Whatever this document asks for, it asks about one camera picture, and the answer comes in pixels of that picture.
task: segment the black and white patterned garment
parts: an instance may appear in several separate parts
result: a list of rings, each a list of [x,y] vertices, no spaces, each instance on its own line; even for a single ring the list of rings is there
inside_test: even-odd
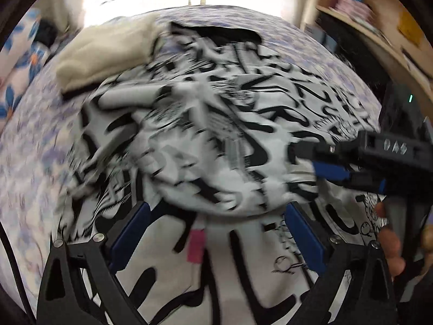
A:
[[[352,139],[373,129],[369,114],[353,94],[257,43],[174,32],[184,53],[107,79],[84,103],[53,240],[86,241],[146,201],[151,224],[117,277],[148,323],[285,325],[317,275],[284,206],[302,203],[350,243],[374,239],[384,222],[373,210],[380,197],[317,183],[287,146]],[[199,264],[188,261],[192,230],[206,234]]]

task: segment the pink tag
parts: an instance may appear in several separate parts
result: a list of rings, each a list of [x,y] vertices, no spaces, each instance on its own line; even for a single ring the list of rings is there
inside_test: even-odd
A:
[[[204,230],[191,230],[189,237],[187,261],[193,264],[201,264],[206,245],[206,232]]]

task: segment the metal screw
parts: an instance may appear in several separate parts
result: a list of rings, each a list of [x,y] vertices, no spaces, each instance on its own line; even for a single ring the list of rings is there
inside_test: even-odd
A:
[[[61,246],[63,246],[63,240],[55,240],[53,245],[54,248],[60,248]]]
[[[97,233],[93,236],[93,240],[95,242],[102,242],[104,240],[105,236],[103,233]]]
[[[374,241],[374,240],[372,240],[371,241],[371,244],[372,244],[372,247],[374,248],[374,249],[379,249],[380,248],[380,243],[378,242],[378,241]]]
[[[337,236],[336,234],[333,234],[331,237],[329,237],[329,239],[332,243],[335,243],[335,244],[343,243],[343,240],[341,239],[341,237]]]

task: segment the beige folded cloth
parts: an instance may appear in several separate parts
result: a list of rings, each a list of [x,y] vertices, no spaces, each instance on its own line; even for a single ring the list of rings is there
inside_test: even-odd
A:
[[[157,13],[83,29],[58,56],[57,81],[62,94],[152,61],[162,45]]]

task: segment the bed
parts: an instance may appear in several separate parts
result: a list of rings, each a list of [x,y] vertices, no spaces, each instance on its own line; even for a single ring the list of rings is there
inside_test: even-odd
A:
[[[290,23],[232,6],[185,6],[159,13],[160,23],[176,20],[186,25],[218,25],[258,32],[263,44],[280,53],[284,61],[319,73],[355,93],[371,115],[373,126],[378,127],[380,103],[371,90],[348,66]],[[159,57],[176,51],[168,40]],[[50,248],[53,212],[68,176],[66,157],[71,147],[68,134],[72,120],[87,96],[63,102],[55,79],[55,65],[56,58],[35,78],[0,139],[0,218],[34,312]],[[1,246],[0,283],[21,305]]]

